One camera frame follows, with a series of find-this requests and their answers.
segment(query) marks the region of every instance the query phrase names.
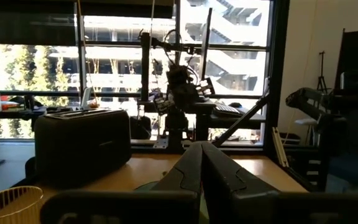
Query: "basket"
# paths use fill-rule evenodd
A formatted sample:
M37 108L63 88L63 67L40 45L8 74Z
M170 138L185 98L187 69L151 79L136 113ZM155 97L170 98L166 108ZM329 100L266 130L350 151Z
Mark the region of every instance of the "basket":
M32 186L0 191L0 223L40 223L43 196L40 188Z

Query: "floor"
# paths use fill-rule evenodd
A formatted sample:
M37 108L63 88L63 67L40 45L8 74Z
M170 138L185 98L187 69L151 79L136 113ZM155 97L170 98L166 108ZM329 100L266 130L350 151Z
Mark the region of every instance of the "floor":
M7 189L25 177L25 162L34 156L34 143L0 142L0 190Z

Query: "wire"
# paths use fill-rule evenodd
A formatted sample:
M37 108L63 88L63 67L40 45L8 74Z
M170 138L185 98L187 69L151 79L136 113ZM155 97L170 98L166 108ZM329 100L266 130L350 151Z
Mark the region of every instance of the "wire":
M168 37L171 33L176 32L176 31L177 31L177 30L175 30L175 29L172 29L172 30L168 31L167 34L165 35L163 41L166 42L166 41L167 41L167 37ZM183 41L182 41L182 39L181 39L181 35L180 35L180 34L179 34L179 39L180 39L180 47L182 47ZM174 65L175 62L169 57L168 52L167 52L165 49L164 49L164 52L165 52L165 55L168 57L169 61ZM179 50L179 59L180 59L180 57L181 57L181 49Z
M195 85L198 85L198 81L199 81L199 75L196 73L196 71L194 71L191 67L187 67L187 70L189 70L195 77L196 77L196 83Z
M77 5L78 5L78 15L80 16L80 18L82 18L82 13L81 13L81 1L80 0L77 0ZM81 26L80 29L83 29L85 31L85 26L84 26L84 22L82 22L82 24L78 24L78 26ZM85 37L83 37L83 45L84 45L84 51L86 53L86 42L85 42ZM91 82L91 86L92 86L92 89L93 89L93 95L94 95L94 100L96 102L96 105L98 106L98 98L96 97L96 91L94 89L94 86L93 86L93 82L92 82L92 76L91 76L91 66L90 66L90 63L88 61L88 59L86 58L85 56L85 60L86 60L86 64L88 65L88 71L89 71L89 81Z
M316 2L314 3L314 13L313 13L313 20L311 21L312 26L311 26L311 33L310 33L310 39L309 39L309 48L308 48L308 54L306 55L306 65L305 68L303 70L303 76L302 76L302 85L303 86L305 84L305 78L306 78L306 71L309 67L309 59L310 59L310 52L311 52L311 46L313 43L313 39L314 39L314 29L316 28L316 15L317 15L317 5L318 5L318 1L319 0L315 0ZM294 123L294 118L295 118L295 113L296 113L296 109L293 109L291 118L290 118L290 123L288 124L288 128L287 128L287 134L285 135L285 139L283 141L283 144L286 143L286 141L288 140L288 135L290 134L290 131L292 129L293 123Z
M190 66L190 62L191 62L191 60L193 59L193 57L194 57L194 54L192 54L191 57L189 58L189 60L187 61L187 67Z

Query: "tree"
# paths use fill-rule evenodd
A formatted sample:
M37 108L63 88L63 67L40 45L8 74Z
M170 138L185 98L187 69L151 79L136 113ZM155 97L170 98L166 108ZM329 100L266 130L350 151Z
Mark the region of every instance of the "tree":
M11 53L14 56L14 68L9 77L13 90L30 90L34 77L34 47L13 45Z
M59 57L56 66L56 82L55 88L57 91L67 91L68 89L68 77L63 72L63 58ZM68 104L68 97L59 97L56 99L58 106L66 106Z
M51 64L48 60L50 54L50 47L48 46L35 46L35 55L34 55L34 77L32 79L32 85L29 86L30 90L38 91L49 91L51 89L49 78L50 78L50 67ZM51 97L36 97L43 105L49 105L53 100Z
M11 90L9 77L14 63L11 56L11 46L0 44L0 90ZM0 138L11 138L16 135L16 129L11 123L12 120L0 119Z

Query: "table surface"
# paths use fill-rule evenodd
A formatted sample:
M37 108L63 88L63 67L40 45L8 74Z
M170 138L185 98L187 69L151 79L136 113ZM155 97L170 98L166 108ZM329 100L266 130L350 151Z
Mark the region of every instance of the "table surface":
M84 187L90 191L131 191L135 188L160 180L179 160L180 155L134 154L118 171ZM306 192L306 190L287 175L281 168L265 156L232 156L238 164L268 184L284 192ZM44 191L45 199L58 191L38 185Z

